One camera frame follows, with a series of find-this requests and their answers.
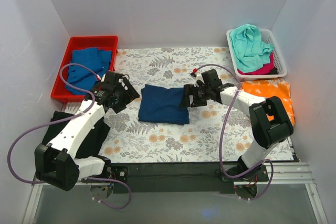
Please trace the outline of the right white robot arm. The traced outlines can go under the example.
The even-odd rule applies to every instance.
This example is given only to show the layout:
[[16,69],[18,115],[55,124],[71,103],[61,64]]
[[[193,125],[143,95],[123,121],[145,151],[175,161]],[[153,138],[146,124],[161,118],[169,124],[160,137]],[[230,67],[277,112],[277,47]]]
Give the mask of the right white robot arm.
[[271,150],[293,134],[292,123],[281,99],[277,96],[259,97],[231,83],[222,83],[214,69],[202,73],[194,69],[191,77],[195,82],[184,85],[180,107],[206,106],[208,100],[212,100],[228,106],[228,111],[237,109],[249,116],[253,142],[238,158],[235,167],[225,170],[223,163],[220,166],[223,175],[229,179],[251,180]]

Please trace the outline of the dark blue t shirt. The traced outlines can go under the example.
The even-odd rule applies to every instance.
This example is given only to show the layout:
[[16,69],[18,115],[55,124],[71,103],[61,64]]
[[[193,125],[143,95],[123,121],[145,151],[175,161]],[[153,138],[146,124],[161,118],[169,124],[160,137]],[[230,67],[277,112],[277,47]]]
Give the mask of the dark blue t shirt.
[[188,109],[180,107],[183,88],[167,89],[146,84],[141,95],[139,121],[176,125],[190,123]]

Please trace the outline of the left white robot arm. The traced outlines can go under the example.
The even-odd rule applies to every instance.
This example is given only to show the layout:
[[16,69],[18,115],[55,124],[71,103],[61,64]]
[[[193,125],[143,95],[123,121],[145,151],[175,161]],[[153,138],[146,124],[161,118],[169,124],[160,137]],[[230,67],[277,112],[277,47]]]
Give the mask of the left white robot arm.
[[109,109],[124,110],[139,94],[129,76],[108,71],[82,101],[75,118],[71,119],[48,144],[39,144],[34,152],[37,179],[71,190],[77,181],[94,176],[100,182],[111,178],[111,161],[100,155],[77,158],[76,153],[95,124]]

